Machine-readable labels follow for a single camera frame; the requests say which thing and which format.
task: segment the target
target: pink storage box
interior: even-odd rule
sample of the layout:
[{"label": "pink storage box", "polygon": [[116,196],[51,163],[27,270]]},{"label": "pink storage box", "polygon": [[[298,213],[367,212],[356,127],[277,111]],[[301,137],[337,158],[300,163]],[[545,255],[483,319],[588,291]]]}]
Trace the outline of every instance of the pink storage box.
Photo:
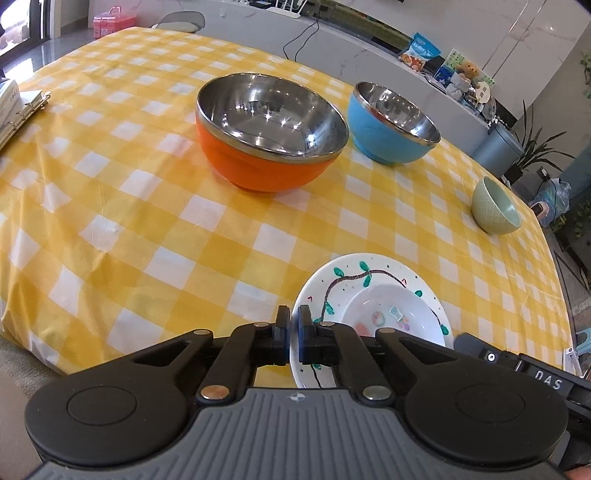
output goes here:
[{"label": "pink storage box", "polygon": [[95,38],[101,38],[113,32],[135,26],[135,15],[124,14],[121,7],[113,7],[110,11],[95,16]]}]

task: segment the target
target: plastic bag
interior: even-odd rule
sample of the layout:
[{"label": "plastic bag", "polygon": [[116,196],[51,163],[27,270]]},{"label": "plastic bag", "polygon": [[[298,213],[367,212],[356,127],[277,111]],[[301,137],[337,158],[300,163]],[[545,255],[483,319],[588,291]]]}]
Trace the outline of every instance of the plastic bag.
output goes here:
[{"label": "plastic bag", "polygon": [[420,72],[428,60],[434,59],[441,53],[435,45],[429,42],[420,33],[417,33],[407,51],[399,56],[402,63],[405,63],[416,72]]},{"label": "plastic bag", "polygon": [[550,224],[563,213],[569,211],[570,185],[560,179],[546,180],[541,186],[535,198],[529,203],[531,207],[538,202],[548,205],[548,213],[543,218],[538,218],[540,225],[548,228]]}]

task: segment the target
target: gray bin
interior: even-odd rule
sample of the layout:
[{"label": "gray bin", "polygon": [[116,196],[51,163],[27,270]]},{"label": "gray bin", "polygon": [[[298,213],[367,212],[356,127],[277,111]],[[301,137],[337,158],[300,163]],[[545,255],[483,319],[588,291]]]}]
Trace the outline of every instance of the gray bin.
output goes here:
[{"label": "gray bin", "polygon": [[486,140],[472,154],[472,158],[496,178],[500,178],[523,155],[523,151],[517,136],[503,125],[496,124],[489,130]]}]

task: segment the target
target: metal rivet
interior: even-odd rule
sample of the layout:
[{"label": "metal rivet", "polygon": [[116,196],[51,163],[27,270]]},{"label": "metal rivet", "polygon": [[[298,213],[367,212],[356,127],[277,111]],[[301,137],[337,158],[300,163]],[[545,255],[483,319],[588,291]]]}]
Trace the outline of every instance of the metal rivet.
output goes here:
[{"label": "metal rivet", "polygon": [[221,400],[230,394],[230,389],[224,385],[208,385],[201,389],[200,394],[206,400]]},{"label": "metal rivet", "polygon": [[370,385],[363,389],[363,396],[368,400],[386,400],[392,392],[382,385]]}]

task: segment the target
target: orange bowl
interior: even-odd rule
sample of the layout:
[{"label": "orange bowl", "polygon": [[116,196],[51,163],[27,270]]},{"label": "orange bowl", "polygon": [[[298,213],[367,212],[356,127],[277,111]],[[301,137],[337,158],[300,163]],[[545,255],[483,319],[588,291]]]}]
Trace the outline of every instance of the orange bowl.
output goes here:
[{"label": "orange bowl", "polygon": [[283,192],[314,180],[336,160],[290,164],[255,157],[214,137],[197,119],[201,148],[210,165],[237,187],[255,192]]},{"label": "orange bowl", "polygon": [[196,119],[212,167],[256,192],[296,189],[314,180],[349,139],[344,117],[318,93],[259,73],[207,82],[197,95]]}]

